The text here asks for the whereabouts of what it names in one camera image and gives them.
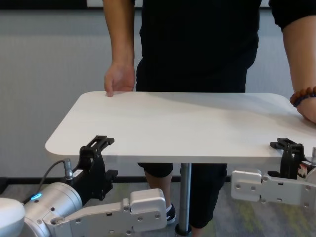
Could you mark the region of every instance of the hand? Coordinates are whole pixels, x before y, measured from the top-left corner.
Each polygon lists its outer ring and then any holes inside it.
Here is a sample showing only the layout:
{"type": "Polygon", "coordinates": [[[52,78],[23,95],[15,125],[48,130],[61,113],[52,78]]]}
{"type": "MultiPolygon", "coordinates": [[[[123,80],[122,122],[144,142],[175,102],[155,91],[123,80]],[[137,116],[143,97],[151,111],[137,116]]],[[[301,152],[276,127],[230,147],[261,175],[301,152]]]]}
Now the hand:
{"type": "Polygon", "coordinates": [[[134,65],[112,63],[104,76],[104,89],[112,97],[114,91],[132,91],[135,85],[134,65]]]}
{"type": "Polygon", "coordinates": [[[297,111],[304,118],[316,124],[316,97],[303,100],[297,107],[297,111]]]}

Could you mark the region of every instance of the shoe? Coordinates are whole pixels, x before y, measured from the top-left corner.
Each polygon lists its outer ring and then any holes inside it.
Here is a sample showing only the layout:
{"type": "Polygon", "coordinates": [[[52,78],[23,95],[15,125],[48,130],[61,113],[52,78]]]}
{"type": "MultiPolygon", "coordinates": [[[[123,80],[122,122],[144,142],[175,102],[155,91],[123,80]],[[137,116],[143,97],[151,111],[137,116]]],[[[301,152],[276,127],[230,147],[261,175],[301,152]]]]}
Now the shoe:
{"type": "Polygon", "coordinates": [[[171,204],[171,209],[167,212],[167,225],[174,223],[176,217],[176,209],[174,208],[173,204],[171,204]]]}

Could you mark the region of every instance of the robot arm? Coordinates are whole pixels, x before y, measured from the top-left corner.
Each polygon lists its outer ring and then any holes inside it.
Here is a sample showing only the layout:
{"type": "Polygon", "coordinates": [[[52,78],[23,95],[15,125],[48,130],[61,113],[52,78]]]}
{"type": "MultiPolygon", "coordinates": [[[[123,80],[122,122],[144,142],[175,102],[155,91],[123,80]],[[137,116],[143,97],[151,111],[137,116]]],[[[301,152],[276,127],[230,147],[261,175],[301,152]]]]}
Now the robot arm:
{"type": "Polygon", "coordinates": [[[130,199],[118,203],[82,208],[91,198],[103,200],[113,188],[118,172],[106,172],[101,155],[113,142],[113,138],[96,136],[80,149],[73,174],[50,184],[24,207],[0,198],[0,237],[129,236],[165,227],[165,199],[159,189],[132,192],[130,199]]]}
{"type": "Polygon", "coordinates": [[[20,202],[0,198],[0,236],[19,236],[24,224],[24,215],[24,207],[20,202]]]}
{"type": "Polygon", "coordinates": [[[117,233],[130,236],[167,224],[165,199],[159,189],[133,192],[130,200],[86,207],[66,218],[51,217],[44,222],[52,237],[103,237],[117,233]]]}
{"type": "Polygon", "coordinates": [[[278,202],[300,205],[316,210],[316,149],[312,161],[304,156],[302,144],[278,138],[271,147],[284,150],[280,173],[261,173],[256,169],[235,170],[232,173],[231,195],[235,199],[278,202]]]}

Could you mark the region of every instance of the connector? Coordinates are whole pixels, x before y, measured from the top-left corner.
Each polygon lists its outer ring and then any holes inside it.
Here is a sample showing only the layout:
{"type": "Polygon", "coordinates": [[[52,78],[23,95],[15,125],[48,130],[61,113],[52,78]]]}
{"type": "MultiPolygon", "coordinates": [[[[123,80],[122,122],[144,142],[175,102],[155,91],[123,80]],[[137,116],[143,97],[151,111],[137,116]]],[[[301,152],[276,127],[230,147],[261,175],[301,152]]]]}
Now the connector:
{"type": "Polygon", "coordinates": [[[312,164],[316,165],[316,147],[313,147],[313,152],[312,152],[312,164]]]}
{"type": "Polygon", "coordinates": [[[66,180],[72,180],[74,177],[73,177],[73,170],[71,168],[71,162],[69,158],[65,159],[64,166],[65,166],[66,180]]]}

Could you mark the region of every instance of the person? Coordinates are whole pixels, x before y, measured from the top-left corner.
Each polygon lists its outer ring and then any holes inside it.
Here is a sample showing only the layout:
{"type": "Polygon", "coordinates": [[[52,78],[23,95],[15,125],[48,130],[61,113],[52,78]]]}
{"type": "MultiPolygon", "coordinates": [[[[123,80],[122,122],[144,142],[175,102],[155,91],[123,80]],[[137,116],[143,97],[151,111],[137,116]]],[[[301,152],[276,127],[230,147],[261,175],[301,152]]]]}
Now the person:
{"type": "MultiPolygon", "coordinates": [[[[103,0],[112,46],[105,74],[114,91],[245,92],[247,70],[258,48],[261,0],[144,0],[142,60],[134,71],[134,1],[103,0]]],[[[270,0],[283,33],[295,92],[316,86],[316,1],[270,0]]],[[[297,110],[316,122],[316,98],[297,110]]],[[[151,188],[163,190],[168,222],[175,219],[170,200],[172,164],[141,163],[151,188]]],[[[213,218],[226,164],[193,164],[190,226],[200,237],[213,218]]]]}

